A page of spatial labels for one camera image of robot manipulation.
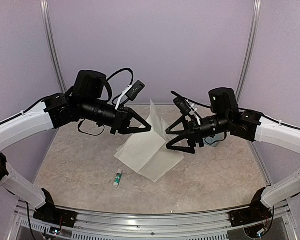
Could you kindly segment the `teal blue envelope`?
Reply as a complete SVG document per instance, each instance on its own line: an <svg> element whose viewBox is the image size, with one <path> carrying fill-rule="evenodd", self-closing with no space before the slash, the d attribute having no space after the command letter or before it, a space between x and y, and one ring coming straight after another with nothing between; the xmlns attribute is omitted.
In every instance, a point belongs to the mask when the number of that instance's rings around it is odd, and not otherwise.
<svg viewBox="0 0 300 240"><path fill-rule="evenodd" d="M206 137L204 139L204 143L210 147L217 147L221 142L226 139L226 135L223 134L216 134L215 136Z"/></svg>

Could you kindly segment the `white letter sheet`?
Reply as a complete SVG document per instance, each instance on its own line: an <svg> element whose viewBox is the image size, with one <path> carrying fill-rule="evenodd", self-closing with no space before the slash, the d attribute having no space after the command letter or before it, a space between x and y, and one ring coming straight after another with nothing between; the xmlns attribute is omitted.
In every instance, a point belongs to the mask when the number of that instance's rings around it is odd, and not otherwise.
<svg viewBox="0 0 300 240"><path fill-rule="evenodd" d="M172 140L166 134L169 125L160 117L152 101L146 121L151 125L151 131L133 134L128 140L134 141L138 148L140 170L137 174L155 183L179 164L184 154L166 148L166 144Z"/></svg>
<svg viewBox="0 0 300 240"><path fill-rule="evenodd" d="M132 140L127 140L124 145L120 146L114 157L136 173L141 169L138 147Z"/></svg>

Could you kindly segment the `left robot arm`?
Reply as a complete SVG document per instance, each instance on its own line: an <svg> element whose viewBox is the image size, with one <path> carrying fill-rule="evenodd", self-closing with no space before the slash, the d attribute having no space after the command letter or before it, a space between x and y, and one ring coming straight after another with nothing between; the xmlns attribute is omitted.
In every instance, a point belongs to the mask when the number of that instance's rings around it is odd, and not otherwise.
<svg viewBox="0 0 300 240"><path fill-rule="evenodd" d="M70 123L79 126L85 120L95 122L98 127L110 127L112 135L149 132L152 127L130 107L145 88L140 80L131 80L128 87L116 98L117 104L109 102L113 91L111 77L93 70L79 71L74 85L66 93L56 93L39 99L26 110L0 122L0 186L34 207L37 212L53 223L60 218L50 193L38 189L7 162L3 150L41 132L56 130Z"/></svg>

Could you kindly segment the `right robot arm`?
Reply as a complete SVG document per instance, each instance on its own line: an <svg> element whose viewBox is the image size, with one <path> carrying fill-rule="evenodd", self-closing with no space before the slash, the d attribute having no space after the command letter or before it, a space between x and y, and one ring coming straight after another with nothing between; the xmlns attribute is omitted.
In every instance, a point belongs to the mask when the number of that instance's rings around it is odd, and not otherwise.
<svg viewBox="0 0 300 240"><path fill-rule="evenodd" d="M262 112L239 108L234 90L219 87L209 91L212 116L202 118L194 108L196 102L175 91L173 102L182 116L166 129L174 135L166 144L168 150L195 154L196 147L204 147L206 138L223 134L250 142L267 143L300 155L300 127L275 120ZM266 209L300 194L300 168L278 183L259 190L252 206L246 210L246 218L256 222Z"/></svg>

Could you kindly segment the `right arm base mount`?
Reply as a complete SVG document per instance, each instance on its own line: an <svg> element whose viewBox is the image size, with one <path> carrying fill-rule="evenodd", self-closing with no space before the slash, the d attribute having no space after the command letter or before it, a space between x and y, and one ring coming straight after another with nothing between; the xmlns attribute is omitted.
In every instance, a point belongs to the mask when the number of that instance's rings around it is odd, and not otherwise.
<svg viewBox="0 0 300 240"><path fill-rule="evenodd" d="M262 200L262 193L266 188L259 189L253 196L249 207L229 212L229 219L232 227L238 227L270 219L273 217L270 207L265 206Z"/></svg>

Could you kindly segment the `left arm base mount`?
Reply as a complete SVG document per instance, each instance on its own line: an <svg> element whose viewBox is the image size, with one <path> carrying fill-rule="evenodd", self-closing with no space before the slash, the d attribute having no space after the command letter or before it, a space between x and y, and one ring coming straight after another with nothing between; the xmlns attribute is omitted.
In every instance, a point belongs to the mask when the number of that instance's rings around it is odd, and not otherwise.
<svg viewBox="0 0 300 240"><path fill-rule="evenodd" d="M33 218L60 227L74 228L78 214L72 210L57 208L51 194L44 188L41 190L45 202L43 206L35 209Z"/></svg>

